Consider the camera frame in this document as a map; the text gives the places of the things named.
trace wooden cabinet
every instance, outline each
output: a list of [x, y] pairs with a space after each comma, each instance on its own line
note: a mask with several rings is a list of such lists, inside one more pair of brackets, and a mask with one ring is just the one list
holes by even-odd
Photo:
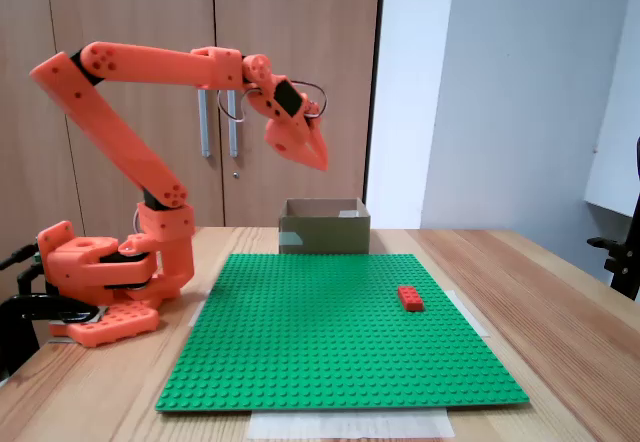
[[[266, 120], [249, 108], [238, 126], [239, 156], [230, 157], [228, 120], [219, 121], [215, 92], [209, 93], [211, 156], [205, 158], [195, 88], [97, 86], [189, 189], [198, 225], [275, 225], [287, 197], [362, 196], [377, 0], [3, 1], [2, 254], [63, 219], [78, 234], [123, 239], [131, 233], [139, 189], [28, 76], [56, 52], [72, 55], [96, 40], [264, 53], [275, 73], [326, 90], [325, 173], [280, 158], [263, 140]], [[320, 94], [308, 93], [320, 101]]]
[[[65, 118], [29, 78], [55, 54], [49, 0], [0, 3], [0, 258], [68, 219], [82, 231]], [[18, 292], [21, 264], [0, 272], [0, 302]], [[34, 289], [44, 290], [42, 278]]]
[[[51, 0], [51, 14], [56, 48], [69, 55], [96, 40], [182, 51], [215, 41], [213, 0]], [[189, 189], [196, 223], [223, 225], [215, 98], [212, 156], [204, 158], [195, 88], [108, 81], [97, 88]], [[125, 238], [142, 194], [71, 121], [69, 134], [86, 235]]]
[[237, 124], [233, 158], [221, 120], [227, 226], [277, 225], [287, 197], [362, 197], [377, 1], [215, 0], [218, 45], [266, 54], [274, 73], [316, 83], [329, 98], [327, 172], [277, 155], [263, 141], [264, 117], [251, 109]]

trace cardboard box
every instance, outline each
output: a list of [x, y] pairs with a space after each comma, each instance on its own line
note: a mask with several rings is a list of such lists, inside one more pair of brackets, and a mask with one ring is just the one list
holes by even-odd
[[371, 216], [360, 199], [288, 199], [281, 254], [368, 254]]

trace wooden table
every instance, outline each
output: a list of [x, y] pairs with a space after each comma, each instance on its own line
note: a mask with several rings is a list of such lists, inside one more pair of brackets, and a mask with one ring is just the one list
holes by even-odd
[[[154, 410], [189, 321], [233, 252], [277, 252], [276, 229], [200, 230], [196, 275], [162, 306], [157, 332], [97, 349], [46, 344], [0, 389], [0, 439], [244, 440], [248, 413]], [[635, 303], [512, 232], [378, 230], [371, 252], [413, 253], [455, 289], [531, 397], [525, 406], [449, 411], [455, 440], [640, 440]]]

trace metal handle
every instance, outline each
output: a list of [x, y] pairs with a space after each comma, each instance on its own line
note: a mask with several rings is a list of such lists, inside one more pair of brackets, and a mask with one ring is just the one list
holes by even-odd
[[198, 89], [198, 112], [200, 114], [200, 146], [203, 157], [210, 157], [209, 149], [209, 114], [207, 112], [207, 91]]
[[[236, 117], [236, 91], [227, 91], [227, 111], [231, 117]], [[238, 132], [236, 121], [229, 117], [229, 155], [238, 156]]]

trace red lego brick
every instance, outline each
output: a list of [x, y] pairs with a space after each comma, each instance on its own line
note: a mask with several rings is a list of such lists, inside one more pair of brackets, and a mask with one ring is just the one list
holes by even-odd
[[407, 312], [422, 312], [424, 310], [424, 303], [414, 287], [398, 287], [398, 297]]

